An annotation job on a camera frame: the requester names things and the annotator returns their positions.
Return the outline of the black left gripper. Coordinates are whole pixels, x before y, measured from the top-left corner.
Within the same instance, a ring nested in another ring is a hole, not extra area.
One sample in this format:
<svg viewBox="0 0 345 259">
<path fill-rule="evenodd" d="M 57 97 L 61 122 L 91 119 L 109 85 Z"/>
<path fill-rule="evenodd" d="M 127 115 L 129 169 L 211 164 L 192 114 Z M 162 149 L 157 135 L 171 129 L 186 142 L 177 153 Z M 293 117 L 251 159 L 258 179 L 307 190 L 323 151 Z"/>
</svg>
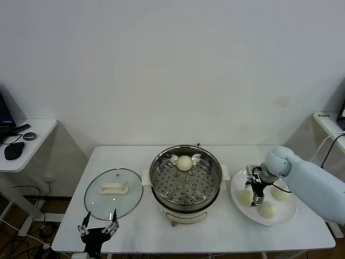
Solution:
<svg viewBox="0 0 345 259">
<path fill-rule="evenodd" d="M 111 222 L 106 228 L 92 228 L 88 230 L 87 227 L 91 217 L 91 212 L 88 212 L 84 217 L 82 224 L 77 226 L 81 235 L 81 240 L 85 244 L 85 253 L 100 254 L 102 245 L 111 239 L 111 235 L 114 235 L 117 232 L 119 223 L 116 209 L 114 209 L 111 216 Z"/>
</svg>

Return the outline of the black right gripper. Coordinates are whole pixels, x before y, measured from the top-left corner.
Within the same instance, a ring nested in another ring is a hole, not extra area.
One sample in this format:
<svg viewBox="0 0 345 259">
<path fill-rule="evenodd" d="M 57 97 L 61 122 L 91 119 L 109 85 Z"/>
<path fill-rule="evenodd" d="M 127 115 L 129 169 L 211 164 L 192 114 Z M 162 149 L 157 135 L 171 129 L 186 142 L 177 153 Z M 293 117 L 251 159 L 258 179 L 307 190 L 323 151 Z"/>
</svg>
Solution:
<svg viewBox="0 0 345 259">
<path fill-rule="evenodd" d="M 245 182 L 245 189 L 252 187 L 253 191 L 253 201 L 251 203 L 252 207 L 261 206 L 264 201 L 264 189 L 266 188 L 265 183 L 253 183 L 253 179 L 247 179 Z"/>
</svg>

